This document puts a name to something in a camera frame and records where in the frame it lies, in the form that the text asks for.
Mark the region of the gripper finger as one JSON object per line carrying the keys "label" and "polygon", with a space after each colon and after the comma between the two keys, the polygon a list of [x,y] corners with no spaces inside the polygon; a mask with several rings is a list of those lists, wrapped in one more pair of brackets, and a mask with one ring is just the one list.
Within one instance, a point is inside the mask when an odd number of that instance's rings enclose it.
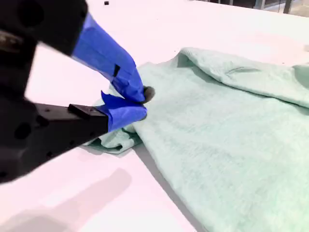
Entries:
{"label": "gripper finger", "polygon": [[133,58],[98,25],[84,0],[1,1],[2,86],[24,94],[39,42],[101,73],[129,101],[146,103],[154,96]]}
{"label": "gripper finger", "polygon": [[141,103],[105,93],[101,98],[100,106],[37,104],[34,131],[24,152],[24,170],[32,171],[64,152],[147,116]]}

